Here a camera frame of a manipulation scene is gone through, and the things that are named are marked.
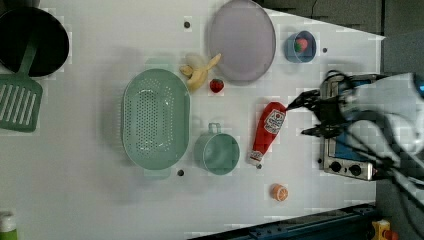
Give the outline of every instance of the purple plate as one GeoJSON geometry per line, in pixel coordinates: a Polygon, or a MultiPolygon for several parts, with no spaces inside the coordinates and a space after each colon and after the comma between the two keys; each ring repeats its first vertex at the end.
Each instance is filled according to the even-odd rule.
{"type": "Polygon", "coordinates": [[[231,81],[260,78],[272,64],[275,45],[271,19],[250,0],[226,3],[210,27],[210,54],[222,54],[218,68],[231,81]]]}

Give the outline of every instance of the spatula head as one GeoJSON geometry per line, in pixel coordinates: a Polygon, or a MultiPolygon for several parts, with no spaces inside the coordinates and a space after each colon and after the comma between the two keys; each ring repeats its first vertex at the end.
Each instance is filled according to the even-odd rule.
{"type": "Polygon", "coordinates": [[[25,74],[0,75],[0,128],[33,132],[43,88],[25,74]]]}

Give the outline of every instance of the green mug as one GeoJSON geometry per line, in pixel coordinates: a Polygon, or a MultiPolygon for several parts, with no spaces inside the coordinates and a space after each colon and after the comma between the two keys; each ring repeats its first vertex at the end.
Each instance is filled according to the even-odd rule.
{"type": "Polygon", "coordinates": [[[17,240],[15,216],[12,212],[0,212],[0,240],[17,240]]]}
{"type": "Polygon", "coordinates": [[[219,123],[209,123],[209,132],[202,134],[194,145],[196,162],[201,168],[216,175],[231,172],[237,166],[239,157],[237,141],[232,136],[221,133],[219,123]]]}

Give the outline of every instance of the green spatula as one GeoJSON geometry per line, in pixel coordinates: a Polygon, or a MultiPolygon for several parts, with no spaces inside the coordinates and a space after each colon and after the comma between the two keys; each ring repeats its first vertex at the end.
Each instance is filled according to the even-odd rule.
{"type": "Polygon", "coordinates": [[[37,127],[43,88],[28,76],[37,46],[38,38],[33,33],[19,71],[0,75],[0,128],[33,132],[37,127]]]}

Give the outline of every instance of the black pan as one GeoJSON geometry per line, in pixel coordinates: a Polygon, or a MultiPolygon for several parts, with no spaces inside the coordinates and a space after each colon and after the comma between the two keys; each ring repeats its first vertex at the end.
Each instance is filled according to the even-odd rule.
{"type": "Polygon", "coordinates": [[[56,18],[37,8],[16,8],[0,16],[0,63],[17,72],[32,32],[39,32],[39,39],[29,76],[52,74],[68,57],[69,38],[56,18]]]}

